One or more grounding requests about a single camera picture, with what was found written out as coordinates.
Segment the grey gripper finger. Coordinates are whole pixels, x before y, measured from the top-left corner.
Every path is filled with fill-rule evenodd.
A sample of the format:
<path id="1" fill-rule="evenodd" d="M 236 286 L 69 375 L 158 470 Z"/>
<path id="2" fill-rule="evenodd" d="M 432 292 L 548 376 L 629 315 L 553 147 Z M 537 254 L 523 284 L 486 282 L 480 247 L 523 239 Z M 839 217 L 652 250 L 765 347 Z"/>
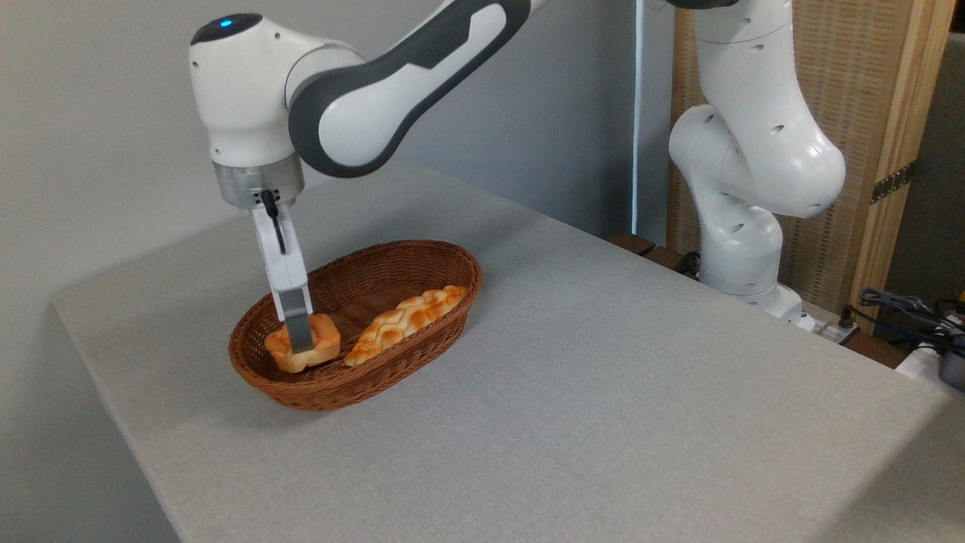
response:
<path id="1" fill-rule="evenodd" d="M 272 286 L 272 296 L 278 319 L 285 324 L 289 333 L 293 354 L 313 350 L 314 343 L 309 324 L 309 315 L 313 313 L 313 306 L 311 306 L 308 285 L 304 284 L 299 288 L 288 290 L 280 290 Z"/>

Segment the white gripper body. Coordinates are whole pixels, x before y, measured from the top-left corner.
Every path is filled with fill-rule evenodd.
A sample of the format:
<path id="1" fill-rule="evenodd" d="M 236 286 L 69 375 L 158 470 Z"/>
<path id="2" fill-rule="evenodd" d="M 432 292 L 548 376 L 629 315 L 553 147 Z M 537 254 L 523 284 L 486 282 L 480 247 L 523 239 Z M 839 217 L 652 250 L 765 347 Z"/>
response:
<path id="1" fill-rule="evenodd" d="M 272 219 L 263 206 L 252 210 L 259 247 L 270 288 L 280 290 L 299 288 L 307 284 L 307 272 L 302 251 L 297 238 L 290 207 L 277 205 L 278 217 Z"/>

